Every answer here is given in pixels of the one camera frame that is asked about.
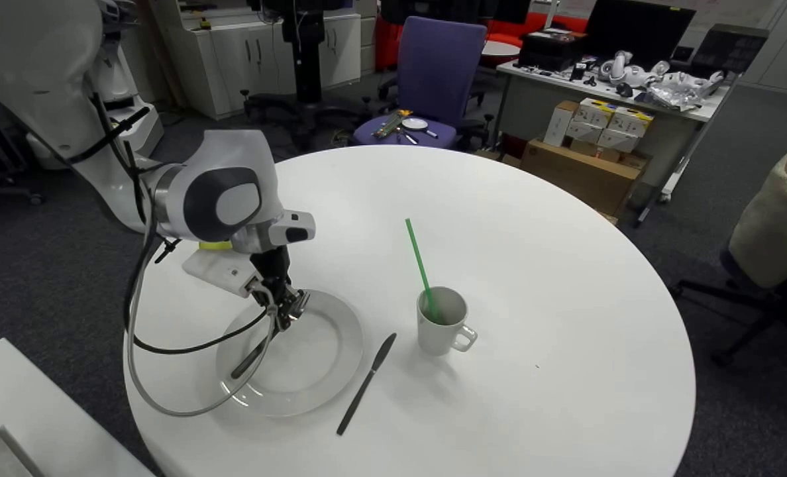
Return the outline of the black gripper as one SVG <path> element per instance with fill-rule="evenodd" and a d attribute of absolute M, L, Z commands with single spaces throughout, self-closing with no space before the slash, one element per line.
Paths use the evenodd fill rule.
<path fill-rule="evenodd" d="M 253 297 L 260 306 L 285 306 L 293 303 L 290 314 L 286 309 L 274 311 L 274 323 L 278 332 L 293 326 L 293 319 L 303 319 L 307 311 L 307 291 L 294 291 L 290 279 L 290 253 L 285 246 L 276 246 L 262 254 L 253 254 L 253 265 L 258 267 L 262 287 L 253 291 Z"/>

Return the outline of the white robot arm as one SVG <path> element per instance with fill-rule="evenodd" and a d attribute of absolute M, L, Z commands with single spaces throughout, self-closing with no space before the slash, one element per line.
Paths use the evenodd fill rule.
<path fill-rule="evenodd" d="M 208 131 L 179 164 L 139 169 L 136 156 L 119 153 L 122 134 L 143 110 L 111 122 L 102 106 L 111 8 L 119 0 L 0 0 L 0 104 L 130 230 L 228 242 L 248 254 L 260 273 L 256 299 L 290 323 L 303 314 L 303 294 L 293 287 L 286 246 L 315 237 L 314 218 L 282 205 L 260 131 Z"/>

